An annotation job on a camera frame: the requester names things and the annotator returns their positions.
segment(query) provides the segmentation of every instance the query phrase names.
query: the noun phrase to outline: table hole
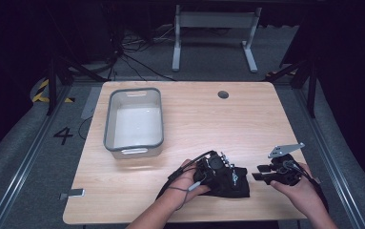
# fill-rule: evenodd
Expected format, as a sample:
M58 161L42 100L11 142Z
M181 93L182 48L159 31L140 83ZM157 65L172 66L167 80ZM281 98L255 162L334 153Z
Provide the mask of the table hole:
M218 92L218 96L220 98L226 99L229 97L229 93L227 93L226 91L220 91L220 92Z

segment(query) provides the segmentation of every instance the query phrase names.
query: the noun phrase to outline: plastic bin handle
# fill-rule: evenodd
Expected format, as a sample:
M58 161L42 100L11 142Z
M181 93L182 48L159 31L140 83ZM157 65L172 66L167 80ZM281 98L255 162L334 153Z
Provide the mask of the plastic bin handle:
M135 154L144 154L147 153L149 150L146 148L138 148L138 149L131 149L131 150L122 150L123 155L135 155Z
M147 95L147 91L126 92L126 96L128 96L128 97L146 96L146 95Z

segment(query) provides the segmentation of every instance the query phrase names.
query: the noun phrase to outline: wooden table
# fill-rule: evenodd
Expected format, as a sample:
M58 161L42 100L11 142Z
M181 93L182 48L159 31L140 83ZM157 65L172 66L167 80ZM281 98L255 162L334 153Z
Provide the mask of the wooden table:
M159 156L115 159L103 144L108 102L117 89L161 92L164 142ZM218 92L229 94L227 99ZM170 222L304 219L290 201L251 173L269 164L275 145L298 143L274 86L267 82L109 82L102 87L63 219L68 224L124 223L150 206L167 177L187 159L223 152L248 169L251 197L196 197ZM300 150L292 156L305 162Z

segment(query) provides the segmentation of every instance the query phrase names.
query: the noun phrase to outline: metal frame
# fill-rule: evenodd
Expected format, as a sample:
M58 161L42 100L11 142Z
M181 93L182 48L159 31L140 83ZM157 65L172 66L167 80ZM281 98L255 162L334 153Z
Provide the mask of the metal frame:
M362 216L361 211L357 206L357 203L355 202L348 181L343 175L336 160L333 158L333 154L331 153L328 144L325 141L324 135L322 134L322 131L317 121L314 117L308 114L308 105L305 95L299 89L294 90L294 95L300 105L302 113L307 117L308 123L313 130L313 134L318 144L319 153L321 155L322 161L324 162L328 170L328 173L332 179L337 194L342 201L342 205L345 208L346 213L348 214L352 226L354 228L365 228L365 219Z
M46 116L39 132L30 146L30 149L25 155L25 158L23 159L15 175L12 177L10 186L0 201L0 228L3 226L4 221L10 212L10 208L18 197L22 186L24 185L28 174L30 173L30 169L42 149L42 143L46 137L46 134L48 133L52 122L57 117L60 107L64 103L64 100L69 94L70 89L71 86L66 85L60 90L60 93L57 97L57 108L51 111L51 115Z
M182 27L241 28L250 29L248 39L242 41L242 48L247 57L251 73L257 73L251 45L261 10L261 8L257 8L255 12L196 12L181 11L180 6L176 5L175 46L173 49L172 70L174 72L179 71L181 55L180 30Z

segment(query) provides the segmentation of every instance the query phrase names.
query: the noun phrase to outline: metal bracket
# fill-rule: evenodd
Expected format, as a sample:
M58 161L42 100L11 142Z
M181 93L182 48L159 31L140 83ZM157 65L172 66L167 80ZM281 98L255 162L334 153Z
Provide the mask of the metal bracket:
M295 144L295 145L275 146L274 149L271 151L271 153L268 155L268 158L285 156L286 154L301 149L304 146L305 144L303 142L300 142L300 144Z
M62 193L60 194L59 200L63 200L66 198L76 198L76 197L83 197L85 195L84 189L71 189L67 194Z

